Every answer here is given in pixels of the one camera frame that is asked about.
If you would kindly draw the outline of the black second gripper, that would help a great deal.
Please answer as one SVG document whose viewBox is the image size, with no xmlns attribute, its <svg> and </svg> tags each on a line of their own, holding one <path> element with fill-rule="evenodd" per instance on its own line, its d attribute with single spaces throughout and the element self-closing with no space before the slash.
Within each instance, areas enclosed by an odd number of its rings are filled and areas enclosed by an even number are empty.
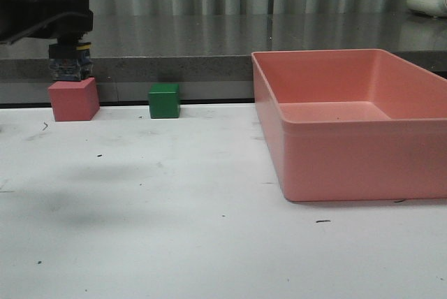
<svg viewBox="0 0 447 299">
<path fill-rule="evenodd" d="M 93 19 L 89 0 L 1 0 L 1 43 L 78 41 L 93 29 Z"/>
</svg>

